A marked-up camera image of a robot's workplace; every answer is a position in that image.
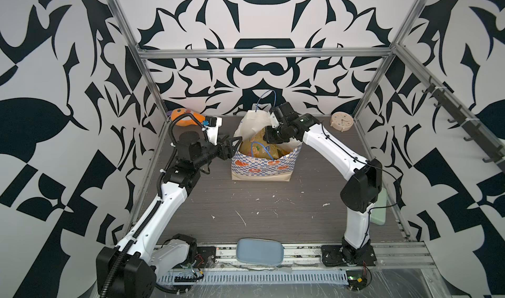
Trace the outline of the gold snack bag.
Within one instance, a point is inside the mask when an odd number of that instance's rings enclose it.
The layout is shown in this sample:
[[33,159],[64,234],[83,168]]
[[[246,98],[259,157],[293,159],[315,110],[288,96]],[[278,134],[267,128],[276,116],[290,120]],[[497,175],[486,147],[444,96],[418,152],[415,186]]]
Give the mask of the gold snack bag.
[[244,140],[239,148],[239,152],[255,158],[277,160],[290,153],[290,151],[279,147],[276,144],[269,144],[264,140],[265,128],[256,135]]

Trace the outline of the blue checkered paper bag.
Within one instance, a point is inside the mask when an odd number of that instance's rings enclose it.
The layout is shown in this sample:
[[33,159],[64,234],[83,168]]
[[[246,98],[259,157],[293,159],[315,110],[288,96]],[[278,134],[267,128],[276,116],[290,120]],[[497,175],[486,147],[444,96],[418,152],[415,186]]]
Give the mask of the blue checkered paper bag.
[[[270,113],[260,108],[260,102],[266,96],[273,95],[270,102],[274,107],[277,104],[277,95],[273,90],[264,92],[255,103],[254,107],[247,111],[241,119],[234,137],[241,136],[243,141],[256,135],[267,126],[275,126],[277,123],[270,117]],[[276,144],[290,153],[277,160],[268,160],[243,155],[239,152],[231,160],[231,178],[235,181],[251,182],[288,182],[293,174],[295,163],[301,152],[302,143],[292,139],[287,143]]]

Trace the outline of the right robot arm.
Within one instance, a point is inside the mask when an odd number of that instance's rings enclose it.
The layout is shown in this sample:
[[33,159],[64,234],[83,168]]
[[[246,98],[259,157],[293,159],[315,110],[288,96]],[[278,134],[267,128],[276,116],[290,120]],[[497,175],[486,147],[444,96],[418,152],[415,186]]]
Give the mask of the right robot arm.
[[340,196],[347,207],[347,226],[343,236],[344,261],[356,261],[371,247],[370,217],[383,187],[383,166],[368,160],[339,141],[311,114],[299,114],[290,103],[270,109],[272,123],[264,140],[269,144],[301,141],[329,161],[347,181]]

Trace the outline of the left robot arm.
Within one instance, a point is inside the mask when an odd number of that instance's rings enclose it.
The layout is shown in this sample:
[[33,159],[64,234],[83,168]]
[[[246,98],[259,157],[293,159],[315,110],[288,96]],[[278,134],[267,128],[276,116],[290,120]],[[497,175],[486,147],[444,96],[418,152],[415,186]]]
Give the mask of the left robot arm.
[[113,248],[104,247],[96,258],[99,297],[151,297],[159,277],[178,265],[192,264],[197,254],[194,238],[177,234],[160,249],[156,243],[197,185],[202,167],[216,158],[231,159],[241,142],[241,137],[219,138],[208,132],[200,136],[193,131],[172,142],[150,206]]

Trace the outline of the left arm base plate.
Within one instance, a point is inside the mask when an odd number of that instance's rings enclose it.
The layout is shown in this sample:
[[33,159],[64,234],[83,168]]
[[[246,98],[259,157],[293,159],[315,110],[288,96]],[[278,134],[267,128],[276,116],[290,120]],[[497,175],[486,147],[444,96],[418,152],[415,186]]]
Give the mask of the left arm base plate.
[[215,263],[216,251],[214,246],[190,247],[187,262],[197,269],[211,267]]

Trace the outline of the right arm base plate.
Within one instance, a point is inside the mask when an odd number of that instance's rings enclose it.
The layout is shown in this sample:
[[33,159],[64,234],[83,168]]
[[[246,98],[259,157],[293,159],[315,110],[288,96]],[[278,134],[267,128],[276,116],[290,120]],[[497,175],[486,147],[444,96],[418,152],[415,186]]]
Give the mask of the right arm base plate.
[[355,249],[351,245],[323,245],[321,256],[323,265],[328,267],[375,266],[377,259],[370,244],[360,249]]

